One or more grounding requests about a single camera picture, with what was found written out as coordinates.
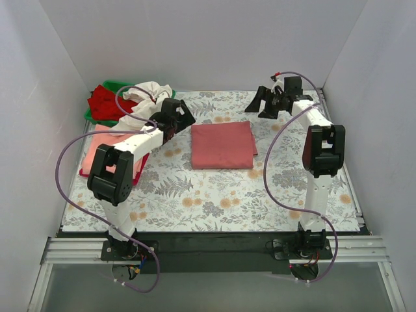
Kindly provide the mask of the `dusty rose t-shirt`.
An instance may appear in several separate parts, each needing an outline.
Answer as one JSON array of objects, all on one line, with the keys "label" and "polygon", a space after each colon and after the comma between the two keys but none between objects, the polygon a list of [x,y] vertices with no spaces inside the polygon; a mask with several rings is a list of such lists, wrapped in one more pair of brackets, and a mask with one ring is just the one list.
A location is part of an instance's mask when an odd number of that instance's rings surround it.
[{"label": "dusty rose t-shirt", "polygon": [[252,169],[257,155],[249,121],[191,126],[191,165],[203,169]]}]

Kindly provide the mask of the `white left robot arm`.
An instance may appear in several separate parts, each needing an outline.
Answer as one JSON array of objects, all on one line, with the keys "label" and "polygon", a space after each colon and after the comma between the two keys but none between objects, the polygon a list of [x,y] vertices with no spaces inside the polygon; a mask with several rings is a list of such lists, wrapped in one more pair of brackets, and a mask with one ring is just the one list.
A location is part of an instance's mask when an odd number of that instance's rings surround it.
[{"label": "white left robot arm", "polygon": [[115,145],[97,147],[87,187],[100,201],[105,218],[110,222],[107,239],[111,250],[122,259],[133,259],[140,249],[137,242],[130,239],[137,231],[127,208],[135,164],[195,122],[183,100],[167,98],[162,102],[161,111],[153,114],[141,129],[141,134]]}]

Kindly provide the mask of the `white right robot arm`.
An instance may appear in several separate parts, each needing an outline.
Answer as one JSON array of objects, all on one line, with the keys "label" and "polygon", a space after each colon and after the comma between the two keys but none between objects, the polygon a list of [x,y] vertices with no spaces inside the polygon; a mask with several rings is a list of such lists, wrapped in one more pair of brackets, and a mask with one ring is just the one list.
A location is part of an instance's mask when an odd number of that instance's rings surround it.
[{"label": "white right robot arm", "polygon": [[331,226],[326,217],[330,186],[345,158],[346,130],[335,125],[304,95],[304,75],[293,71],[275,73],[273,86],[260,86],[246,112],[256,112],[259,118],[276,119],[281,112],[291,115],[290,122],[299,122],[306,131],[302,164],[307,174],[305,206],[299,209],[298,230],[291,238],[274,241],[276,252],[284,256],[295,254],[301,258],[318,257],[325,250],[326,228]]}]

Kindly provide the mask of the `white crumpled t-shirt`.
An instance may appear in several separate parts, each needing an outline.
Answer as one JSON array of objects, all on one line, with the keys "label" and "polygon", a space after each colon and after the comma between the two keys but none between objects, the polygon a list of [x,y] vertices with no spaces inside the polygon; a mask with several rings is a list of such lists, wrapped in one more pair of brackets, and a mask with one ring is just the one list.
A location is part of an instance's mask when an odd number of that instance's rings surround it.
[{"label": "white crumpled t-shirt", "polygon": [[[149,120],[151,115],[161,111],[161,106],[166,98],[172,98],[173,90],[169,84],[161,86],[155,81],[136,84],[135,87],[124,88],[123,91],[117,91],[118,103],[121,99],[135,102],[131,115]],[[111,128],[117,131],[111,136],[122,136],[126,131],[139,131],[145,125],[145,121],[137,120],[130,115],[121,117],[118,124]]]}]

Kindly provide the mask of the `green plastic bin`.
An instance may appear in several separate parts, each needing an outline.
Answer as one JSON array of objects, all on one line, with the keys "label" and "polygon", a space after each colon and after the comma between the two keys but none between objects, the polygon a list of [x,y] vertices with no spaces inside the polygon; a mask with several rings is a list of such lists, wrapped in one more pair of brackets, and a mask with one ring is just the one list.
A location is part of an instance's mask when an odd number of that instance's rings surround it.
[{"label": "green plastic bin", "polygon": [[[133,84],[133,83],[123,83],[123,82],[118,82],[118,81],[105,81],[101,85],[116,94],[117,91],[121,91],[122,92],[124,88],[135,87],[135,85],[137,85],[137,84]],[[119,109],[121,111],[123,111],[123,109],[121,108],[121,105],[117,101],[117,97],[118,96],[116,95],[116,99],[115,99],[116,104],[119,107]],[[172,98],[174,98],[174,97],[175,97],[175,91],[173,90]],[[113,126],[115,126],[118,123],[118,121],[111,121],[111,120],[107,120],[107,121],[95,121],[91,117],[90,108],[87,109],[87,112],[84,114],[84,117],[85,117],[86,120],[88,120],[92,124],[99,124],[99,125],[104,125],[104,126],[107,126],[107,127],[113,127]]]}]

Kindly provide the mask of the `crumpled bright red t-shirt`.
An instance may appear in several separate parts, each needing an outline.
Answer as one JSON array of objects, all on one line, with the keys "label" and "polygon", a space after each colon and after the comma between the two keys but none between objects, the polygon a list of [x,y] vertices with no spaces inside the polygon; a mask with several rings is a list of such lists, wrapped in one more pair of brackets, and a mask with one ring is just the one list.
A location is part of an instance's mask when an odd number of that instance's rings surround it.
[{"label": "crumpled bright red t-shirt", "polygon": [[102,85],[98,85],[88,99],[91,117],[95,121],[118,121],[126,115],[126,112],[132,113],[132,108],[136,105],[134,101],[124,100],[118,96],[118,102],[123,111],[116,104],[116,94]]}]

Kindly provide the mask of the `folded salmon pink t-shirt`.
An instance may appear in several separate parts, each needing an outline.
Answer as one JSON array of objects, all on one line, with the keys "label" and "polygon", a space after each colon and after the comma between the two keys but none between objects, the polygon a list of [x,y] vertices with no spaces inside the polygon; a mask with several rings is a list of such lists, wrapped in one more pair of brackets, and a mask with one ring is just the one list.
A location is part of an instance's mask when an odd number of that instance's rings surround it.
[{"label": "folded salmon pink t-shirt", "polygon": [[[123,140],[126,140],[130,138],[132,134],[127,135],[112,135],[112,134],[97,134],[92,136],[92,141],[89,145],[89,149],[86,153],[86,156],[84,157],[82,163],[81,163],[81,169],[79,170],[79,174],[82,177],[88,177],[90,174],[90,170],[92,167],[92,163],[94,161],[94,156],[96,154],[96,150],[101,144],[106,145],[115,145],[119,142],[122,142]],[[138,180],[140,178],[140,175],[143,171],[143,168],[145,166],[145,163],[148,159],[149,155],[145,155],[143,158],[139,159],[133,166],[133,185],[136,185],[138,183]]]}]

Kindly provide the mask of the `folded red t-shirt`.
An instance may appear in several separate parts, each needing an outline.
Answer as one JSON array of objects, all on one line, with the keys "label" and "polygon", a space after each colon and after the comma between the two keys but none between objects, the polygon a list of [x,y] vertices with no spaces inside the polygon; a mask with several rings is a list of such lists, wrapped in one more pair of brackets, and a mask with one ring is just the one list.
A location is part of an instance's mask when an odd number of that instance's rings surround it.
[{"label": "folded red t-shirt", "polygon": [[[92,167],[92,163],[94,160],[94,155],[95,153],[93,151],[89,151],[85,158],[83,159],[82,163],[81,163],[81,169],[79,170],[79,175],[82,177],[88,177],[91,167]],[[134,166],[133,166],[133,186],[138,184],[138,181],[140,179],[140,176],[142,174],[142,171],[145,167],[145,164],[148,160],[149,157],[149,153],[146,154],[145,156],[143,156],[143,158],[141,158],[139,161],[137,161]]]}]

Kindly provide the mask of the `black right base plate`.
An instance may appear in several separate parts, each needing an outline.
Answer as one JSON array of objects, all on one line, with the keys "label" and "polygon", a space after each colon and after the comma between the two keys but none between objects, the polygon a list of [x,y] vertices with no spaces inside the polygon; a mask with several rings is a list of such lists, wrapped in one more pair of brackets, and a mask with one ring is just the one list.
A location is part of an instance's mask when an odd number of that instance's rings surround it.
[{"label": "black right base plate", "polygon": [[292,239],[274,239],[265,243],[266,251],[277,260],[331,260],[333,252],[326,242],[324,247],[300,247]]}]

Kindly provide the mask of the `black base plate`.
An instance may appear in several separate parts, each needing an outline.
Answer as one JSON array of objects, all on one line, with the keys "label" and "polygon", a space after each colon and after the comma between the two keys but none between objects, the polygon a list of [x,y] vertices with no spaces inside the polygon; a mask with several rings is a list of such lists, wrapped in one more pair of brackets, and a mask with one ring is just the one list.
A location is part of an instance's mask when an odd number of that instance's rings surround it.
[{"label": "black base plate", "polygon": [[101,249],[100,259],[102,261],[153,261],[151,252],[134,242],[115,243],[106,240]]},{"label": "black base plate", "polygon": [[300,247],[292,239],[274,239],[265,243],[266,251],[277,260],[331,260],[333,252],[326,242],[324,247]]}]

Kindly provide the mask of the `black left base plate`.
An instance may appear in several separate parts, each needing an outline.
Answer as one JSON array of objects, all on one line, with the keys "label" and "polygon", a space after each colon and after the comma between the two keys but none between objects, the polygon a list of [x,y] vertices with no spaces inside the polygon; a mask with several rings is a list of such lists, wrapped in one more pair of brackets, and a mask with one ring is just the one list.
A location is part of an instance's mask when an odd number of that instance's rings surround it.
[{"label": "black left base plate", "polygon": [[102,261],[153,261],[151,252],[134,242],[115,243],[106,240],[101,249],[100,259]]}]

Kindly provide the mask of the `aluminium front frame rail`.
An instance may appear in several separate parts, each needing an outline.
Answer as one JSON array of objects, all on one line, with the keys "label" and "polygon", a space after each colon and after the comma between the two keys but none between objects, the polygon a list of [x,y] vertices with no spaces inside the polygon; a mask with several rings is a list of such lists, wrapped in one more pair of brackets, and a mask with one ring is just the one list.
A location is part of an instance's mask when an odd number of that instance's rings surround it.
[{"label": "aluminium front frame rail", "polygon": [[[210,255],[227,257],[265,255],[277,260],[301,261],[302,253],[294,249],[290,233],[148,233],[143,236],[158,257]],[[387,262],[389,256],[379,236],[342,235],[328,237],[322,248],[312,248],[321,263],[335,259],[338,262]],[[122,257],[104,238],[49,239],[42,257],[43,263],[94,263],[98,261],[121,263],[139,261],[135,257]]]}]

